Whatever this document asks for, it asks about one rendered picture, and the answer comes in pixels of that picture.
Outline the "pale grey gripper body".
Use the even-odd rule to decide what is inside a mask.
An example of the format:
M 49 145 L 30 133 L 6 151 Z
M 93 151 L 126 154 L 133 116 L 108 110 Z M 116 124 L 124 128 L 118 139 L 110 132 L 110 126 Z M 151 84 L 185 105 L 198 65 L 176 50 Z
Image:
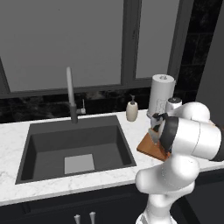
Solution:
M 166 113 L 155 113 L 150 119 L 149 135 L 154 144 L 158 143 L 158 129 L 163 120 L 168 117 Z

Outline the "brown wooden cutting board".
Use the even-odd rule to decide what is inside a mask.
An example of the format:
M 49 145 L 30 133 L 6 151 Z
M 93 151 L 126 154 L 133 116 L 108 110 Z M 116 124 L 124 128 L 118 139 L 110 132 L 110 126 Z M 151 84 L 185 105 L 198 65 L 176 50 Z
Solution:
M 160 142 L 153 143 L 149 133 L 144 136 L 136 150 L 161 161 L 165 161 L 171 156 L 171 153 L 166 152 Z

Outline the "beige soap dispenser bottle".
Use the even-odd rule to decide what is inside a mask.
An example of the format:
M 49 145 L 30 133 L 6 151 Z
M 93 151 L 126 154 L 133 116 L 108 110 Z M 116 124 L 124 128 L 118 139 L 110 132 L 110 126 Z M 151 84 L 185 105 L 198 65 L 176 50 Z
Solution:
M 126 107 L 126 118 L 129 122 L 134 122 L 137 119 L 138 104 L 135 101 L 135 96 L 131 96 L 131 101 L 128 102 Z

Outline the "white paper towel roll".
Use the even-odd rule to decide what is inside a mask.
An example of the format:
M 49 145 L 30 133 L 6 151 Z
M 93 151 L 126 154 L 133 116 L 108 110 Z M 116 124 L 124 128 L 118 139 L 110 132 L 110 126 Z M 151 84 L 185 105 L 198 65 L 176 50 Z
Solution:
M 152 76 L 149 107 L 147 116 L 152 117 L 155 113 L 165 112 L 167 100 L 173 97 L 176 81 L 167 74 L 155 74 Z

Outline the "dark grey sink basin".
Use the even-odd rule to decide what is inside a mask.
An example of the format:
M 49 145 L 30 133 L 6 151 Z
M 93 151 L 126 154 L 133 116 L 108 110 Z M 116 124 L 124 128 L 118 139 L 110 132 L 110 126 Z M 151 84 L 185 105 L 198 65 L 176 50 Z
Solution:
M 17 184 L 122 169 L 136 164 L 115 115 L 32 123 Z

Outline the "dark cupboard door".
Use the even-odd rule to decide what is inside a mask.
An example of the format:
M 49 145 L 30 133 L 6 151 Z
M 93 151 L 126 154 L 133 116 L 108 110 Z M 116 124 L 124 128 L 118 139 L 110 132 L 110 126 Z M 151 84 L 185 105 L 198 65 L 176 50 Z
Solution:
M 72 216 L 83 214 L 83 208 L 73 202 L 73 197 L 60 196 L 37 199 L 7 206 L 0 206 L 0 224 L 9 224 L 19 219 L 36 215 L 68 213 Z
M 92 191 L 86 214 L 95 212 L 94 224 L 136 224 L 148 196 L 134 185 Z

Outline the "dark base cabinet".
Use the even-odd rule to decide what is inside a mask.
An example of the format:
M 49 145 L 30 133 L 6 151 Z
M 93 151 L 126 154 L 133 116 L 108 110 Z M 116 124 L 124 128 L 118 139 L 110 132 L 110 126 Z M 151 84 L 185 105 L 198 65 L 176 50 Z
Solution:
M 178 224 L 224 224 L 224 168 L 202 172 L 193 192 L 173 204 L 171 215 Z

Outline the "grey sink tap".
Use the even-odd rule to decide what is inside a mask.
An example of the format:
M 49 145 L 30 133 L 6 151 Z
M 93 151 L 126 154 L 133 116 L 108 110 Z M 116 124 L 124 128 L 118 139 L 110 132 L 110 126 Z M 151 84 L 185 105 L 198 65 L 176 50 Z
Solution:
M 77 108 L 75 99 L 74 99 L 74 85 L 73 85 L 73 77 L 72 77 L 72 69 L 68 67 L 66 69 L 66 82 L 67 82 L 67 92 L 68 92 L 68 100 L 69 100 L 69 108 L 70 108 L 70 116 L 72 123 L 78 122 L 78 115 L 85 115 L 85 102 L 82 102 L 82 108 Z

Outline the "dark grey tall cabinet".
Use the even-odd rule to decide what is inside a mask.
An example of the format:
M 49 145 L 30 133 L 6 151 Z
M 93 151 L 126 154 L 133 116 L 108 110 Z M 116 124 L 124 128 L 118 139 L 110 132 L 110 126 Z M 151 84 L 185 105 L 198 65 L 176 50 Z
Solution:
M 211 120 L 224 128 L 224 0 L 199 84 L 196 101 L 205 104 Z

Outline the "grey framed window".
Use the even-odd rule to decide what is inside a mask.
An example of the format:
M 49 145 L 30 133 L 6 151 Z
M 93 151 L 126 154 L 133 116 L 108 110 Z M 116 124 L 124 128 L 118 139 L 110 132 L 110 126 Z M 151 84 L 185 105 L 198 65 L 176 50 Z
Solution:
M 0 99 L 176 76 L 193 0 L 0 0 Z

